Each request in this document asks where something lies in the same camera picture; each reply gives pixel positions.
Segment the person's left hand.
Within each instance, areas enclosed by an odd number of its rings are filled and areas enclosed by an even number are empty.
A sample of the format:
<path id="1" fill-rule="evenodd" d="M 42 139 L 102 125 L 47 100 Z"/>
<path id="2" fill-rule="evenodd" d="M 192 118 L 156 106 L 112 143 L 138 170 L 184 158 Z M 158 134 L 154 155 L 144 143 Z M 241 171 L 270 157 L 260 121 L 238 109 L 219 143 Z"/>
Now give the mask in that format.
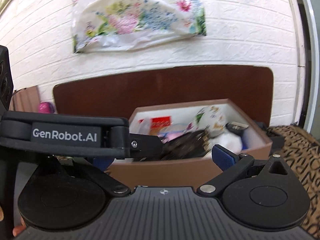
<path id="1" fill-rule="evenodd" d="M 21 232 L 23 232 L 27 226 L 22 217 L 20 217 L 20 222 L 13 228 L 6 223 L 4 216 L 4 209 L 0 207 L 0 217 L 1 217 L 1 239 L 12 239 L 12 237 L 17 237 Z"/>

